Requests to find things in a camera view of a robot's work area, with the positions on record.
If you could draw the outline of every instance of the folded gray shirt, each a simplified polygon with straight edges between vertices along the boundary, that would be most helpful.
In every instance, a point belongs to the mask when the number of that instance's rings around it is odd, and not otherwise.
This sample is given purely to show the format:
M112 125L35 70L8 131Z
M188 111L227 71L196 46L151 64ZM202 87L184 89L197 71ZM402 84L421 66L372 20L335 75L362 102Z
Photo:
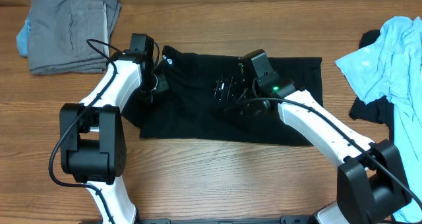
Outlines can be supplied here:
M102 72L106 60L86 43L109 41L119 16L117 0L32 0L28 62L34 74ZM108 48L93 43L108 54Z

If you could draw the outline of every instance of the wire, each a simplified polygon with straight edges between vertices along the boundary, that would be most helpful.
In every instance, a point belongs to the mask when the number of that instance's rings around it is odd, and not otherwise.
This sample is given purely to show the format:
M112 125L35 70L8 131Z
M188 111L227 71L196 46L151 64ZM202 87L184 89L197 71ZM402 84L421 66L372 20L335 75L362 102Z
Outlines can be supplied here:
M156 69L158 66L158 60L160 58L160 47L158 47L157 42L154 42L154 45L157 47L157 57L156 57L156 61L154 62L154 69Z
M242 99L242 97L248 92L249 88L245 88L245 90L243 90L243 93L239 96L239 98L237 98L236 102L240 101Z
M69 135L71 129L79 122L79 120L82 118L82 116L85 115L85 113L87 111L89 111L89 109L101 98L101 96L104 94L104 92L106 92L106 90L110 87L111 83L113 82L114 78L117 75L117 67L115 65L115 63L103 52L101 52L99 49L95 48L90 42L96 42L96 43L100 43L103 45L106 45L114 50L116 50L117 52L121 53L120 50L118 50L116 47L113 47L112 45L108 44L108 43L104 43L101 42L99 40L94 40L94 39L87 39L86 43L93 49L95 50L97 53L99 53L102 57L104 57L105 59L108 60L109 63L111 63L111 65L113 65L113 74L111 75L110 80L107 82L107 84L101 89L101 91L97 94L97 96L94 98L94 100L92 100L91 103L89 103L80 113L79 115L76 117L76 119L71 123L71 125L67 128L66 132L62 135L62 137L59 139L59 141L57 142L57 144L55 145L51 156L50 156L50 161L48 163L48 173L50 175L50 178L54 181L54 183L60 185L60 186L64 186L64 187L75 187L75 188L90 188L92 190L94 190L96 192L96 195L98 195L101 199L101 202L103 203L105 212L107 213L108 216L108 221L111 224L115 224L113 216L111 216L110 210L108 208L106 199L104 198L104 195L101 193L101 190L97 187L95 187L92 184L70 184L70 183L65 183L65 182L61 182L59 181L56 176L54 175L53 172L53 162L54 162L54 157L57 154L57 152L59 151L60 145L63 143L63 141L66 139L66 137Z
M252 93L253 93L253 95L254 95L254 97L255 98L258 98L258 95L256 94L256 88L255 88L255 82L256 82L256 80L257 80L258 78L254 78L253 79L253 81L252 81L252 86L251 86L251 88L252 88Z
M356 142L353 139L351 139L346 133L344 133L340 128L338 128L330 119L328 119L327 117L325 117L322 113L318 112L313 107L307 106L307 105L304 105L302 103L299 103L299 102L296 102L296 101L292 101L292 100L289 100L289 99L279 99L279 98L253 98L253 99L247 99L245 101L239 101L236 104L234 104L234 105L232 105L232 106L230 106L230 107L228 107L226 109L230 109L230 108L236 107L236 106L238 106L240 104L244 104L244 103L251 103L251 102L255 102L255 101L265 101L265 100L290 103L292 105L297 105L299 107L302 107L304 109L307 109L308 111L310 111L310 112L318 115L322 120L324 120L325 122L327 122L336 132L338 132L340 135L342 135L343 138L346 139L352 146L354 146L356 149L358 149L366 158L368 158L370 161L372 161L375 164L376 167L378 167L382 172L384 172L385 175L387 175L390 179L392 179L400 187L402 187L402 189L404 191L406 191L408 194L410 194L410 196L415 200L415 202L417 203L417 205L419 206L419 208L422 210L422 202L416 196L415 193L413 193L408 187L406 187L406 185L404 185L399 179L397 179L396 176L394 176L387 168L385 168L381 163L379 163L367 151L365 151L363 148L361 148L359 145L357 145ZM389 220L384 220L382 223L404 224L403 222L389 221ZM418 222L416 222L414 224L422 224L422 220L420 220L420 221L418 221Z
M107 60L109 60L108 59L108 56L106 55L106 54L104 54L103 52L101 52L99 49L97 49L96 47L94 47L90 42L96 42L96 43L100 43L100 44L102 44L102 45L106 45L106 46L108 46L108 47L110 47L110 48L112 48L112 49L114 49L114 50L116 50L117 52L119 52L119 53L122 53L122 51L120 50L120 49L117 49L116 47L114 47L114 46L112 46L111 44L109 44L109 43L106 43L106 42L102 42L102 41L100 41L100 40L94 40L94 39L87 39L86 40L86 43L93 49L93 50L95 50L95 52L97 52L97 53L99 53L102 57L105 57Z

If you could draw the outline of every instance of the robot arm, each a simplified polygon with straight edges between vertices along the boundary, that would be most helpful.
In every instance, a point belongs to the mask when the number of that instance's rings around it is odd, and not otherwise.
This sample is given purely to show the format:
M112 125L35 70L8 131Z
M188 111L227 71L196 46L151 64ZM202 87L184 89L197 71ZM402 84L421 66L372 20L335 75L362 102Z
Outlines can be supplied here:
M83 122L86 126L84 130L82 129L82 132L99 132L100 139L97 141L81 140L78 135L81 132L81 128L79 128L78 130L75 129L73 136L69 136L61 146L61 164L64 172L72 174L76 182L89 183L99 188L108 204L114 222L118 224L140 223L136 207L127 195L121 176L126 162L126 145L120 111L123 110L130 95L136 92L138 88L146 87L152 91L154 85L156 85L151 81L152 53L150 53L150 46L153 41L148 41L148 39L150 39L148 36L142 35L134 40L133 36L129 53L127 55L122 53L115 58L117 76L102 98L92 108L91 117ZM141 42L141 45L145 45L140 50L143 52L141 53L143 58L139 59L137 52L135 52L135 56L131 54L135 49L139 49L136 43L133 45L133 42ZM259 56L258 62L265 64L266 55L264 57ZM270 66L266 65L266 70L263 70L263 72L267 72L267 69L270 70ZM69 127L69 123L83 109L83 105L93 101L112 74L113 67L109 67L96 89L80 104L63 106L60 113L61 133ZM374 150L373 154L383 159L384 165L394 170L394 174L407 184L403 167L400 168L402 163L400 155L394 145L381 143L378 148L373 148L371 139L356 133L341 123L322 108L306 90L290 90L283 98L311 106L322 113L348 134L350 138L354 139L365 151ZM277 103L276 107L280 119L306 137L338 170L338 200L316 212L313 215L313 223L375 223L376 220L384 219L410 202L409 196L403 195L401 190L382 174L375 175L372 180L368 179L365 161L361 159L361 152L350 146L320 117L302 107L289 103ZM95 192L88 190L102 214L102 223L109 223L104 204Z

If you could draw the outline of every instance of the blue cloth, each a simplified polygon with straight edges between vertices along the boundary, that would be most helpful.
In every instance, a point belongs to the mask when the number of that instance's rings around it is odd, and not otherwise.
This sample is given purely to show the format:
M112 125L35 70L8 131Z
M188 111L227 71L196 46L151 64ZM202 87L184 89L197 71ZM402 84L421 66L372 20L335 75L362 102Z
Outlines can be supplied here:
M336 61L357 97L365 103L382 96L394 104L394 144L410 189L422 198L422 22L396 16L385 22L372 45ZM416 222L422 211L414 200L394 214Z
M16 36L16 44L18 45L19 55L22 57L28 56L28 36L31 31L31 12L26 17L25 24Z

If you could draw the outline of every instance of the wood grain surface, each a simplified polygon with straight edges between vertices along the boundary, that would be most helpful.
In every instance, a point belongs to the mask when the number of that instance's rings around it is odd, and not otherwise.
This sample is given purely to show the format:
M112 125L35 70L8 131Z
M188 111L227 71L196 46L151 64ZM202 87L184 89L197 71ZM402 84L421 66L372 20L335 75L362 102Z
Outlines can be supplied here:
M78 223L98 219L83 189L55 185L48 159L59 139L59 110L87 96L102 74L34 76L15 37L29 7L0 7L0 223ZM324 105L357 132L381 141L385 125L352 121L355 99L334 64L362 33L396 15L416 17L422 2L307 1L123 5L112 36L120 49L133 32L180 51L270 57L322 57ZM336 199L336 172L316 148L209 140L143 140L123 120L124 180L143 218L279 217L311 214ZM64 181L57 156L55 172Z

